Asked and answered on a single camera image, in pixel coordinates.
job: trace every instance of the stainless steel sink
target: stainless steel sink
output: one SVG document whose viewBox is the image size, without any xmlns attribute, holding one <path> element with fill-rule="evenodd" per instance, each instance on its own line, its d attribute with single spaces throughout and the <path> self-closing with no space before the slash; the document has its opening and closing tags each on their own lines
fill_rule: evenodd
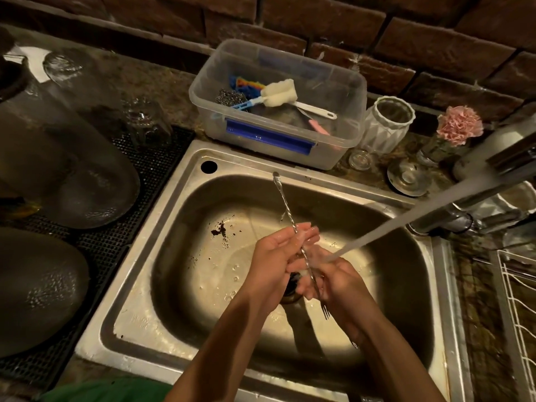
<svg viewBox="0 0 536 402">
<path fill-rule="evenodd" d="M 413 205 L 393 193 L 194 141 L 77 345 L 83 358 L 173 383 L 247 274 L 255 242 L 281 227 L 282 176 L 297 221 L 336 250 Z M 448 242 L 405 229 L 352 251 L 383 312 L 443 394 L 470 400 Z M 266 321 L 237 400 L 348 400 L 378 392 L 317 301 L 279 305 Z"/>
</svg>

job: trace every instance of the clear plastic bin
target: clear plastic bin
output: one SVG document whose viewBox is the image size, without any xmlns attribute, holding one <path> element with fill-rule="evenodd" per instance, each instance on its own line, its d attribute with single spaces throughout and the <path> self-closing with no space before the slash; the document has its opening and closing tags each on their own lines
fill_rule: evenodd
<svg viewBox="0 0 536 402">
<path fill-rule="evenodd" d="M 291 104 L 238 111 L 216 103 L 229 77 L 268 85 L 293 79 L 298 101 L 337 114 L 336 120 L 308 113 L 330 135 L 312 130 Z M 190 99 L 214 139 L 312 168 L 331 169 L 362 136 L 367 100 L 365 78 L 354 71 L 243 40 L 227 40 L 207 60 L 190 87 Z"/>
</svg>

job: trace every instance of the black drying mat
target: black drying mat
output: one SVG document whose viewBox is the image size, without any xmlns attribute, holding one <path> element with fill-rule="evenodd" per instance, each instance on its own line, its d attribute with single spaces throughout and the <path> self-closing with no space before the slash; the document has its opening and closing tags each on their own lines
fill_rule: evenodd
<svg viewBox="0 0 536 402">
<path fill-rule="evenodd" d="M 56 335 L 29 351 L 0 358 L 0 376 L 43 390 L 49 390 L 56 384 L 145 217 L 195 136 L 193 131 L 185 128 L 173 129 L 173 144 L 166 149 L 138 152 L 128 135 L 114 140 L 114 145 L 129 157 L 138 171 L 141 182 L 136 203 L 119 220 L 96 229 L 75 230 L 59 226 L 37 213 L 4 224 L 49 234 L 74 245 L 84 254 L 90 266 L 90 288 L 75 317 Z"/>
</svg>

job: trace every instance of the running water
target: running water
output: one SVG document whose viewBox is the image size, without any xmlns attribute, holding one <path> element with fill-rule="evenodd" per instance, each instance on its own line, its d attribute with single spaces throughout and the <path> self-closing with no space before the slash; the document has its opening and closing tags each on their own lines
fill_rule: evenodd
<svg viewBox="0 0 536 402">
<path fill-rule="evenodd" d="M 419 202 L 406 213 L 386 221 L 378 228 L 366 233 L 357 240 L 346 244 L 337 252 L 324 258 L 323 262 L 332 262 L 343 254 L 346 254 L 348 251 L 363 247 L 364 245 L 385 236 L 385 234 L 390 233 L 392 230 L 404 227 L 406 224 L 411 223 L 434 210 L 440 209 L 447 204 L 484 192 L 484 190 L 497 188 L 500 185 L 510 185 L 522 182 L 535 173 L 536 161 L 532 161 L 519 169 L 501 176 L 499 176 L 494 169 L 489 167 L 479 175 L 461 181 L 460 183 L 451 186 L 449 189 L 429 198 L 425 202 Z"/>
</svg>

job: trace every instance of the countertop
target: countertop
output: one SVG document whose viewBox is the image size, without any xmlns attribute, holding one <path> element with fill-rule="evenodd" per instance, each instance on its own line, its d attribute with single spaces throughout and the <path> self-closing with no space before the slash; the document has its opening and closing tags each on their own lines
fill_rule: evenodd
<svg viewBox="0 0 536 402">
<path fill-rule="evenodd" d="M 204 135 L 197 108 L 191 103 L 188 89 L 195 75 L 146 61 L 99 50 L 41 33 L 6 26 L 20 46 L 39 46 L 47 49 L 79 47 L 86 50 L 98 63 L 105 77 L 119 90 L 132 95 L 146 95 L 157 100 L 173 124 L 196 131 L 197 138 Z M 374 171 L 358 172 L 347 163 L 347 155 L 327 173 L 343 179 L 389 190 L 385 182 L 385 169 L 394 158 L 413 155 L 427 137 L 408 133 L 400 145 L 383 156 Z M 448 173 L 434 171 L 433 191 L 452 184 Z M 457 259 L 457 279 L 460 293 L 467 351 L 470 358 L 474 399 L 477 401 L 513 401 L 517 399 L 510 360 L 506 353 L 505 338 L 499 305 L 488 265 L 473 260 L 486 258 L 492 247 L 489 240 L 450 236 Z M 71 358 L 58 385 L 83 382 L 88 379 L 127 375 L 115 369 L 93 364 L 77 357 Z M 35 396 L 38 390 L 0 378 L 0 391 Z"/>
</svg>

